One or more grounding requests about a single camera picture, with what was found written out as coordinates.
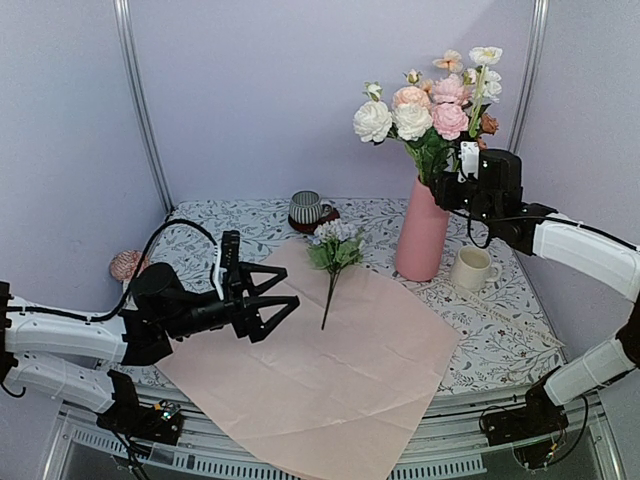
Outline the rust brown rose stem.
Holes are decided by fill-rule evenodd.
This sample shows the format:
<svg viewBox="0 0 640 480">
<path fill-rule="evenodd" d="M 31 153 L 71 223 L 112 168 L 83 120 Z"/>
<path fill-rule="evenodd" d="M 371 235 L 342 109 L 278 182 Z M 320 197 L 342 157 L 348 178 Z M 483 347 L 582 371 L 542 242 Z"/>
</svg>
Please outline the rust brown rose stem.
<svg viewBox="0 0 640 480">
<path fill-rule="evenodd" d="M 480 150 L 486 150 L 487 144 L 482 138 L 483 135 L 495 135 L 499 130 L 499 122 L 488 113 L 483 113 L 480 118 L 479 132 L 475 140 Z"/>
</svg>

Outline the pale pink flower stem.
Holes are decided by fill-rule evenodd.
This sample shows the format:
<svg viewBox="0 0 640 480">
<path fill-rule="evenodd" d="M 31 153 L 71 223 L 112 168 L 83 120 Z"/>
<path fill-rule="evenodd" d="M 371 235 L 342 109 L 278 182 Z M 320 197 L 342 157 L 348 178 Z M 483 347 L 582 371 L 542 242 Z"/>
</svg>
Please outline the pale pink flower stem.
<svg viewBox="0 0 640 480">
<path fill-rule="evenodd" d="M 433 127 L 445 140 L 459 138 L 469 128 L 469 117 L 463 107 L 469 102 L 470 91 L 457 74 L 436 82 L 432 89 Z"/>
</svg>

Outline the cream printed ribbon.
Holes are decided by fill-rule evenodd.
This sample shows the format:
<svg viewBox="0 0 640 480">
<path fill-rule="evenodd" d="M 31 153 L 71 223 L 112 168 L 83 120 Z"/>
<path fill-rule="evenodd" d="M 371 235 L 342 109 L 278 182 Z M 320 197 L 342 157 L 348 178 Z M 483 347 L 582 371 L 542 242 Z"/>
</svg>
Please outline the cream printed ribbon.
<svg viewBox="0 0 640 480">
<path fill-rule="evenodd" d="M 516 311 L 513 312 L 506 307 L 498 304 L 490 303 L 483 300 L 476 293 L 472 293 L 469 290 L 452 284 L 450 281 L 440 281 L 435 284 L 430 284 L 426 288 L 443 287 L 451 292 L 452 295 L 457 295 L 466 304 L 470 305 L 475 310 L 488 314 L 491 318 L 501 321 L 503 324 L 510 324 L 513 328 L 516 328 L 523 333 L 527 333 L 537 337 L 542 343 L 555 348 L 562 348 L 565 346 L 563 342 L 555 337 L 549 327 L 542 328 L 538 325 L 539 321 L 534 316 L 527 312 Z"/>
</svg>

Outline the pink wrapping paper sheet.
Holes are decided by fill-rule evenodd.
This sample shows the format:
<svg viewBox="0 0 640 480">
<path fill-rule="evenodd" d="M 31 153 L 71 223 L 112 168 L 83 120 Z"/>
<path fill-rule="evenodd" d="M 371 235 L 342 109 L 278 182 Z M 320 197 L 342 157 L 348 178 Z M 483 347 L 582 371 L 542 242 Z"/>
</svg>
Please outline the pink wrapping paper sheet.
<svg viewBox="0 0 640 480">
<path fill-rule="evenodd" d="M 412 402 L 427 410 L 460 339 L 453 327 L 395 280 L 350 267 L 322 330 L 328 277 L 310 266 L 305 242 L 285 242 L 268 263 L 288 272 L 276 293 L 300 305 L 264 341 L 240 340 L 230 328 L 201 333 L 158 365 L 219 428 L 248 430 L 252 415 L 276 405 L 287 414 L 268 420 L 268 431 Z"/>
</svg>

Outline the white blue hydrangea stem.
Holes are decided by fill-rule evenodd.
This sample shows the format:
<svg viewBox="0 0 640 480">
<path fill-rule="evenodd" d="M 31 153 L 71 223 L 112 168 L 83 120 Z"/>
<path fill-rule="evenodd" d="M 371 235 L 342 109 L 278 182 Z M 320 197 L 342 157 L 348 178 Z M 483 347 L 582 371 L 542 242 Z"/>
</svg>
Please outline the white blue hydrangea stem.
<svg viewBox="0 0 640 480">
<path fill-rule="evenodd" d="M 363 235 L 352 223 L 341 218 L 319 225 L 313 233 L 308 255 L 316 270 L 326 271 L 329 275 L 329 286 L 325 310 L 321 323 L 324 330 L 329 310 L 340 275 L 344 269 L 362 262 L 364 255 Z"/>
</svg>

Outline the white ranunculus flower stem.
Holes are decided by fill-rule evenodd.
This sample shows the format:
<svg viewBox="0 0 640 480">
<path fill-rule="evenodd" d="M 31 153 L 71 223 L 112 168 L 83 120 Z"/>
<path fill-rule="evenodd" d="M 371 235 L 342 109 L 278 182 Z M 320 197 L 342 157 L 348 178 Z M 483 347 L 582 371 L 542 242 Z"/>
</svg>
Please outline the white ranunculus flower stem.
<svg viewBox="0 0 640 480">
<path fill-rule="evenodd" d="M 493 67 L 499 63 L 502 54 L 503 49 L 495 46 L 478 46 L 472 48 L 469 52 L 469 57 L 476 66 L 475 87 L 468 130 L 472 138 L 479 133 L 483 101 L 489 99 L 497 102 L 502 92 L 501 76 L 493 70 Z"/>
</svg>

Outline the pink rose flower stem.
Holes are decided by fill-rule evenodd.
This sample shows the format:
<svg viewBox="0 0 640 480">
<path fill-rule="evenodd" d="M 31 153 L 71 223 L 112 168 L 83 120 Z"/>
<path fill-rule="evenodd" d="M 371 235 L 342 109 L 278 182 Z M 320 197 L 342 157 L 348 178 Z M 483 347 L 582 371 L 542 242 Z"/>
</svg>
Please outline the pink rose flower stem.
<svg viewBox="0 0 640 480">
<path fill-rule="evenodd" d="M 432 106 L 431 90 L 433 81 L 430 79 L 423 80 L 422 73 L 416 69 L 410 69 L 405 74 L 408 85 L 397 90 L 392 97 L 392 107 L 405 104 L 416 104 L 427 109 Z"/>
</svg>

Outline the peach blossom flower stem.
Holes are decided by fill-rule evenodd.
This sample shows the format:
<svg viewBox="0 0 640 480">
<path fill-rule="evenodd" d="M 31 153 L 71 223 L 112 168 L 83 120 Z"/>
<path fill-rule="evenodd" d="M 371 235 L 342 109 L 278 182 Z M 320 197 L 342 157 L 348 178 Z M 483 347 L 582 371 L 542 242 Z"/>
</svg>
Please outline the peach blossom flower stem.
<svg viewBox="0 0 640 480">
<path fill-rule="evenodd" d="M 441 58 L 432 61 L 432 65 L 454 74 L 460 74 L 464 67 L 462 55 L 453 49 L 446 50 Z"/>
</svg>

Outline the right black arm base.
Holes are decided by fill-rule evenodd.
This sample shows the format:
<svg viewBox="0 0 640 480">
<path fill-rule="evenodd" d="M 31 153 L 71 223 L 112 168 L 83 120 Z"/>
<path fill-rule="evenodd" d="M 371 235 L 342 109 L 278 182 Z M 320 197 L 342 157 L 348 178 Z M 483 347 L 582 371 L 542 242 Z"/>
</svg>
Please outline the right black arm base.
<svg viewBox="0 0 640 480">
<path fill-rule="evenodd" d="M 542 469 L 552 463 L 568 426 L 564 408 L 556 406 L 548 398 L 540 383 L 526 392 L 523 406 L 513 409 L 492 406 L 479 419 L 480 431 L 487 437 L 490 446 L 547 434 L 559 435 L 558 440 L 546 440 L 514 450 L 516 460 L 529 470 Z"/>
</svg>

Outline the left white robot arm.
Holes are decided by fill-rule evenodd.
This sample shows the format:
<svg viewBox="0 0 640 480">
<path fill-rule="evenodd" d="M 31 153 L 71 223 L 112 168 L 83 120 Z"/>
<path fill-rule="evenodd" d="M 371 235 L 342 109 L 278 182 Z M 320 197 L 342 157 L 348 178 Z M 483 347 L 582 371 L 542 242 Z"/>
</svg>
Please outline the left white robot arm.
<svg viewBox="0 0 640 480">
<path fill-rule="evenodd" d="M 263 296 L 284 280 L 280 267 L 240 263 L 222 293 L 187 291 L 167 263 L 153 264 L 133 279 L 135 304 L 110 320 L 93 322 L 69 313 L 23 305 L 9 345 L 21 351 L 78 354 L 122 365 L 149 366 L 172 353 L 171 342 L 194 334 L 233 327 L 237 337 L 264 340 L 300 304 L 296 296 Z"/>
</svg>

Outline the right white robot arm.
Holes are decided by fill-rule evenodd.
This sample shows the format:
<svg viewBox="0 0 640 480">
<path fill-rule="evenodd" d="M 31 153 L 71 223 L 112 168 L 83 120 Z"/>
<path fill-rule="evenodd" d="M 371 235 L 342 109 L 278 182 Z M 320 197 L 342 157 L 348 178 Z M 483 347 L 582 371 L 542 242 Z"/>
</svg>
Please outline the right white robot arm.
<svg viewBox="0 0 640 480">
<path fill-rule="evenodd" d="M 555 407 L 603 388 L 639 367 L 639 248 L 553 207 L 523 201 L 520 158 L 499 149 L 462 142 L 450 172 L 431 182 L 436 203 L 486 228 L 524 256 L 560 265 L 568 286 L 564 313 L 571 320 L 594 308 L 602 313 L 615 299 L 614 313 L 626 316 L 616 332 L 570 363 L 548 374 L 529 392 L 517 427 L 537 436 L 552 424 Z"/>
</svg>

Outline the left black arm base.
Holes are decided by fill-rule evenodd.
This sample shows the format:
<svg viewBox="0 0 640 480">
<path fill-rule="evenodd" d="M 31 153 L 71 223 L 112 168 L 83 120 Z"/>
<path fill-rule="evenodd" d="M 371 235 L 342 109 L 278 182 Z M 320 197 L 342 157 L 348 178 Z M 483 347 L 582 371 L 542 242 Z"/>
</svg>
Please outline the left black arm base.
<svg viewBox="0 0 640 480">
<path fill-rule="evenodd" d="M 176 446 L 184 417 L 180 406 L 162 400 L 153 406 L 139 402 L 132 379 L 123 373 L 109 370 L 114 392 L 113 404 L 97 415 L 96 425 L 124 436 Z"/>
</svg>

